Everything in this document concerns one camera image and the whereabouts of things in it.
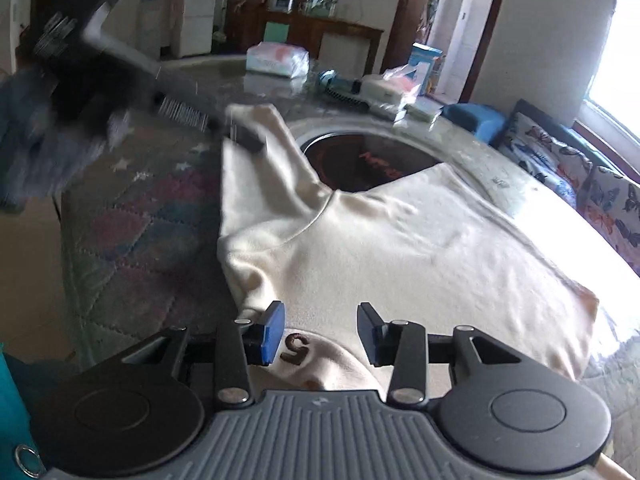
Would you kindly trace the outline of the cream sweatshirt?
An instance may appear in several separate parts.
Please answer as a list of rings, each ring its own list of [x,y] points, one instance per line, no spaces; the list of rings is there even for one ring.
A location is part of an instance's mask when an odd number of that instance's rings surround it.
[[[217,252],[242,318],[285,305],[262,389],[385,392],[357,333],[357,308],[431,333],[472,325],[570,379],[582,377],[598,300],[447,164],[367,192],[326,186],[270,105],[228,107],[260,155],[222,148]]]

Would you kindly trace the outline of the blue corner sofa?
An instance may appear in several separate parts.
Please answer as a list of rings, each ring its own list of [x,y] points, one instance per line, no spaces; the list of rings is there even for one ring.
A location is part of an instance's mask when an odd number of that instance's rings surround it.
[[[442,117],[550,188],[639,271],[639,183],[579,133],[525,100],[510,116],[486,105],[456,103],[444,106]]]

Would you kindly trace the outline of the left butterfly pillow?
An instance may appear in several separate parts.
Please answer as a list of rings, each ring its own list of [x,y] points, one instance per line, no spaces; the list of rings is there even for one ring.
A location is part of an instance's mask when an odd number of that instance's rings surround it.
[[[556,140],[532,118],[517,112],[506,129],[498,151],[574,209],[579,185],[584,182],[587,156]]]

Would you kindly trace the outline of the teal black brush device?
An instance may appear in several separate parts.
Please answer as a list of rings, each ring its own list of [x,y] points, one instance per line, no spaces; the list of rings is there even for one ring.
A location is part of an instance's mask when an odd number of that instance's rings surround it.
[[[361,94],[360,79],[344,78],[335,70],[325,70],[318,76],[318,87],[332,99],[363,110],[370,108],[369,102]]]

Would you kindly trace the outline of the butterfly pillow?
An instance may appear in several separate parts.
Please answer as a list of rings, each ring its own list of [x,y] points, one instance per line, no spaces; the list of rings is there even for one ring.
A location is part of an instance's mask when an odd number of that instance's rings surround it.
[[[639,185],[620,172],[586,162],[577,210],[634,272],[639,273]]]
[[[506,129],[498,151],[574,209],[579,185],[584,182],[587,156],[556,140],[532,118],[517,112]]]

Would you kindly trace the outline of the right butterfly pillow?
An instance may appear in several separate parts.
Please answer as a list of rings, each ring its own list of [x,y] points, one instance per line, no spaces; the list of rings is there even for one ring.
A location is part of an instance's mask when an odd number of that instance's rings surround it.
[[[577,210],[634,272],[639,273],[639,185],[620,172],[586,162]]]

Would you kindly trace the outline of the white refrigerator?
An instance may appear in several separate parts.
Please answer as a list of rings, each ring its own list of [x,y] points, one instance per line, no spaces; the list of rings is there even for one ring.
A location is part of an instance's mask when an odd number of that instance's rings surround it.
[[[171,52],[176,58],[209,54],[217,0],[174,0]]]

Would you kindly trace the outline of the dark wooden cabinet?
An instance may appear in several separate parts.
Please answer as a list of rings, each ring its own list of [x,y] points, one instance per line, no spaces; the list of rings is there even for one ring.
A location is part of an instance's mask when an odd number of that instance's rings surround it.
[[[363,40],[368,50],[361,73],[373,72],[382,30],[343,20],[336,0],[227,0],[224,33],[228,46],[244,52],[261,41],[305,48],[315,60],[326,35]]]

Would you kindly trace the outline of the round black induction cooktop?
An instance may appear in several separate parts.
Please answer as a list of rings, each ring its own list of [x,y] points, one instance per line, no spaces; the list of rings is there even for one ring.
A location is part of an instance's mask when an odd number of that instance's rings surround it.
[[[423,148],[373,132],[330,132],[306,141],[302,152],[332,190],[364,192],[442,161]]]

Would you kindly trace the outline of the large bright window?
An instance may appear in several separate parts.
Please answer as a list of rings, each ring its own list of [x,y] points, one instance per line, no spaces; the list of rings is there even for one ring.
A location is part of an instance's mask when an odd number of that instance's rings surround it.
[[[615,0],[586,101],[638,139],[639,0]]]

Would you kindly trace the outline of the pink white tissue pack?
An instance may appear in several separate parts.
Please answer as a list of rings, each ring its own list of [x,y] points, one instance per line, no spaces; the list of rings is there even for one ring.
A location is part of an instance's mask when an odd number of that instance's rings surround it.
[[[292,44],[263,41],[247,50],[245,68],[288,79],[305,77],[309,72],[309,53]]]

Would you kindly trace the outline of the pink tissue box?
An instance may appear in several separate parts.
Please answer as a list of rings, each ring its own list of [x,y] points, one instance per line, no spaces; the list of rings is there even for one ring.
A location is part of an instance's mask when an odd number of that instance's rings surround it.
[[[395,106],[413,103],[419,95],[420,82],[416,82],[411,73],[413,68],[404,65],[386,70],[380,82],[382,101]]]

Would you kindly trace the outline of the white flat box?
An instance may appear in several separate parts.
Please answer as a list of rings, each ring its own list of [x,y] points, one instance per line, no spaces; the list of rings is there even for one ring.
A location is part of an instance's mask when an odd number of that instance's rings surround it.
[[[361,79],[359,96],[371,114],[396,122],[404,117],[406,107],[416,102],[420,89],[421,85],[407,76],[385,79],[367,75]]]

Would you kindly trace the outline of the blue white small cabinet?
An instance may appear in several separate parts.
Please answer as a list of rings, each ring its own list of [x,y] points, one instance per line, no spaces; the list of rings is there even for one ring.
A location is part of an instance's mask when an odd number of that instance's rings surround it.
[[[412,78],[420,82],[419,94],[425,94],[428,80],[436,62],[442,57],[442,50],[414,42],[408,59],[408,65],[413,68]]]

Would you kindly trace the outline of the grey quilted star table cover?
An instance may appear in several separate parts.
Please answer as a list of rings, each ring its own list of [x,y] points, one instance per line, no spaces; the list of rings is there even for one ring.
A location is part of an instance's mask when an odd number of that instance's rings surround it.
[[[614,460],[638,474],[639,280],[578,212],[446,119],[392,126],[332,102],[312,81],[249,73],[237,60],[192,65],[188,74],[224,104],[273,106],[301,152],[306,141],[346,131],[423,148],[510,218],[559,270],[597,297],[589,361],[578,380],[611,410]],[[217,252],[220,141],[146,115],[131,123],[130,136],[61,200],[66,304],[85,367],[163,328],[207,334],[239,312]]]

